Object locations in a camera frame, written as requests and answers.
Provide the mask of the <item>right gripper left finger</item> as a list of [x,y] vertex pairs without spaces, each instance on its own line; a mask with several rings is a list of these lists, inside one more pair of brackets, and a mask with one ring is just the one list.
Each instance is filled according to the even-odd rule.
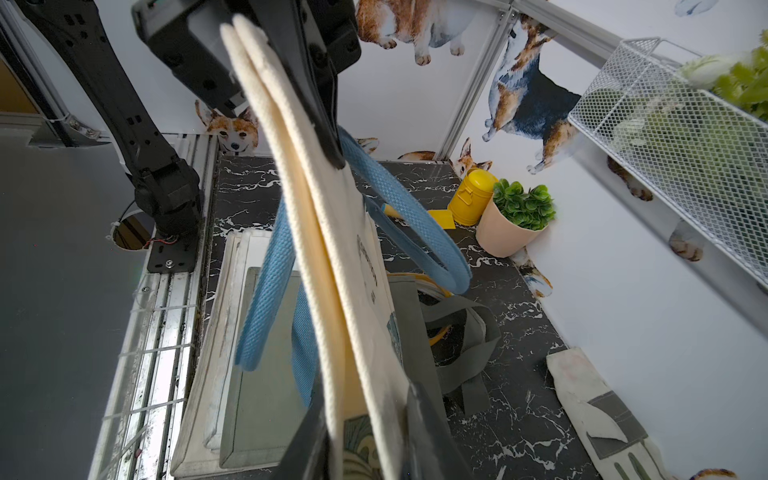
[[309,409],[273,472],[273,480],[329,479],[329,450],[322,374],[318,373]]

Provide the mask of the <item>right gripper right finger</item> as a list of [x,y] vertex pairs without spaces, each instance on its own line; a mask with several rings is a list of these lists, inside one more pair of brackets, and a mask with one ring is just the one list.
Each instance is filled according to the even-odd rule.
[[473,479],[448,426],[419,383],[409,385],[406,416],[406,479]]

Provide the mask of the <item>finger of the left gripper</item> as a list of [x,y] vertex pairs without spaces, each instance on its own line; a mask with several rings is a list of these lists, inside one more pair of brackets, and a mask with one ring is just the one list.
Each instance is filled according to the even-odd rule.
[[344,1],[250,1],[250,18],[263,30],[285,68],[330,165],[346,165],[336,123],[334,62],[346,34]]

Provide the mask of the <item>grey-green canvas bag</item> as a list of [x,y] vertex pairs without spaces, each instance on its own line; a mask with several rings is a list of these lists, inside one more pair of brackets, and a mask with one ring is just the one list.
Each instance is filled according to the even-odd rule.
[[[469,414],[489,397],[481,373],[500,332],[488,308],[452,296],[423,275],[392,274],[398,354],[410,380],[425,389],[433,413],[447,420],[444,399],[455,396]],[[224,468],[277,466],[305,419],[312,386],[299,370],[294,311],[301,281],[292,276],[257,369],[234,368],[222,427]]]

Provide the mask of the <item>cream canvas bag with print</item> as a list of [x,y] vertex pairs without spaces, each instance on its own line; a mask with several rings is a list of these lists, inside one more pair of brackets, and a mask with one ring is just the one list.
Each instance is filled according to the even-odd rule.
[[176,479],[204,479],[274,467],[285,451],[283,447],[234,451],[229,464],[222,464],[238,328],[253,296],[270,237],[269,231],[258,229],[227,236],[208,326],[171,459],[170,473]]

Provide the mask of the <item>cream bag with blue handles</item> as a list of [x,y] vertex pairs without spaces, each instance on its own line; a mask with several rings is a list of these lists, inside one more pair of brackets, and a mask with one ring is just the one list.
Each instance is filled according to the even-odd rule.
[[329,473],[350,471],[348,420],[366,417],[386,479],[406,458],[409,381],[378,235],[385,232],[436,283],[465,292],[471,273],[453,240],[416,199],[346,133],[333,166],[265,32],[238,14],[220,28],[234,72],[266,134],[308,299],[329,433]]

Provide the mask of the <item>white bag with yellow handles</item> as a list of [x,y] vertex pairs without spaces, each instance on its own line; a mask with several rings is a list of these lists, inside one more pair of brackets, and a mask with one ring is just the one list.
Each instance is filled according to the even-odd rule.
[[229,235],[225,246],[201,401],[201,445],[224,469],[277,464],[307,411],[292,362],[294,311],[301,287],[296,270],[257,368],[245,371],[235,362],[270,237],[268,231],[248,229]]

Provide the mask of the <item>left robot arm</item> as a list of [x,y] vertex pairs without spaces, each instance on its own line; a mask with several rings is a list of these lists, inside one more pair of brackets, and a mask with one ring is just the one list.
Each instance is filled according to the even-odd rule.
[[[93,1],[20,1],[22,14],[69,67],[104,120],[135,189],[137,206],[158,231],[197,232],[203,195],[145,109],[107,38]],[[236,14],[260,27],[285,68],[334,167],[341,169],[337,75],[361,56],[351,1],[139,1],[131,9],[140,39],[209,106],[231,115],[242,89],[216,45]]]

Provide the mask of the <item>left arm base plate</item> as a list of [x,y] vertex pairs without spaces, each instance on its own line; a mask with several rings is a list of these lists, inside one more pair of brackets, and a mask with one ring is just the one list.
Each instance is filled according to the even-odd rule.
[[147,242],[149,257],[148,273],[190,273],[197,264],[199,234],[152,238]]

